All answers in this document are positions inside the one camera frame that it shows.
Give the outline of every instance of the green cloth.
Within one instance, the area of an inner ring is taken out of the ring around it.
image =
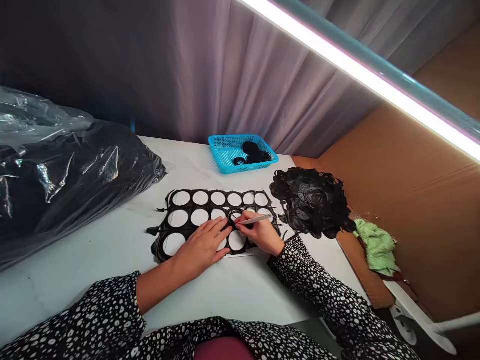
[[[400,269],[395,264],[395,243],[392,236],[374,223],[363,219],[355,220],[357,231],[353,232],[356,238],[359,236],[366,245],[366,262],[370,270],[382,275],[392,277]]]

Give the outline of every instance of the circular cutout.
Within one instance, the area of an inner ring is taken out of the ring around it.
[[[175,210],[168,216],[168,223],[174,228],[179,228],[187,223],[189,214],[185,210]]]
[[[173,196],[172,201],[177,206],[186,205],[190,201],[190,194],[186,191],[179,191]]]
[[[183,244],[185,244],[185,237],[181,233],[174,232],[168,235],[163,242],[163,251],[168,256],[173,256]]]
[[[218,192],[218,191],[214,192],[210,198],[215,205],[225,204],[225,195],[223,195],[221,192]]]
[[[197,205],[205,205],[209,202],[209,195],[205,191],[197,191],[193,195],[193,202]]]
[[[258,193],[255,195],[255,204],[258,206],[267,206],[269,204],[269,199],[265,196],[265,194]]]
[[[220,250],[224,249],[226,246],[227,246],[227,238],[225,238],[225,239],[220,243],[220,245],[218,246],[217,251],[220,251]]]
[[[228,237],[228,243],[230,244],[230,249],[233,251],[241,250],[245,246],[245,241],[247,238],[243,236],[240,231],[232,231]]]
[[[247,192],[243,195],[243,202],[247,205],[252,205],[255,201],[255,196],[253,192]]]
[[[221,216],[222,218],[225,218],[225,217],[226,217],[225,211],[220,210],[220,209],[213,209],[213,210],[211,211],[211,218],[212,218],[212,219],[215,220],[215,219],[218,218],[219,216]]]
[[[274,221],[273,214],[270,210],[262,207],[261,209],[258,209],[258,213],[262,215],[272,215],[272,217],[269,220],[270,222]]]
[[[241,216],[242,216],[242,211],[241,210],[233,209],[233,211],[230,212],[230,220],[233,221],[233,222]]]
[[[209,213],[203,209],[197,209],[191,214],[191,222],[195,226],[200,226],[209,220]]]
[[[230,194],[228,195],[228,203],[232,206],[240,206],[242,205],[242,198],[236,193]]]

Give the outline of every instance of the white stand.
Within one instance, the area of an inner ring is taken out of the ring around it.
[[[433,322],[400,285],[394,281],[384,281],[384,283],[396,298],[396,303],[390,312],[401,335],[410,345],[417,343],[417,336],[410,323],[415,321],[439,347],[449,354],[456,355],[457,349],[445,333],[480,324],[480,312],[449,321]]]

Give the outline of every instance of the white table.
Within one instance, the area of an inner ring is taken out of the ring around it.
[[[164,220],[165,213],[156,209],[165,206],[173,189],[264,190],[275,211],[283,213],[269,186],[274,171],[295,166],[290,156],[280,155],[280,161],[266,169],[222,175],[207,145],[141,139],[164,160],[169,174],[116,210],[0,273],[0,346],[72,305],[95,281],[156,266],[150,249],[155,238],[145,230]],[[302,239],[330,274],[367,298],[336,240],[310,235]],[[147,330],[210,316],[279,325],[314,316],[275,278],[267,260],[267,255],[258,255],[220,261],[146,314]]]

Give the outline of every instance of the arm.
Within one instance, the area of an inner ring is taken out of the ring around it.
[[[200,276],[230,250],[217,252],[232,228],[226,219],[201,225],[170,260],[140,272],[98,281],[70,309],[0,349],[0,359],[116,358],[136,344],[146,327],[142,315]]]
[[[240,222],[259,214],[244,212]],[[347,359],[418,359],[408,345],[397,339],[387,324],[370,309],[358,293],[332,277],[305,248],[298,235],[283,243],[268,220],[255,223],[253,230],[237,228],[272,254],[268,265],[280,281],[312,304],[325,320]]]

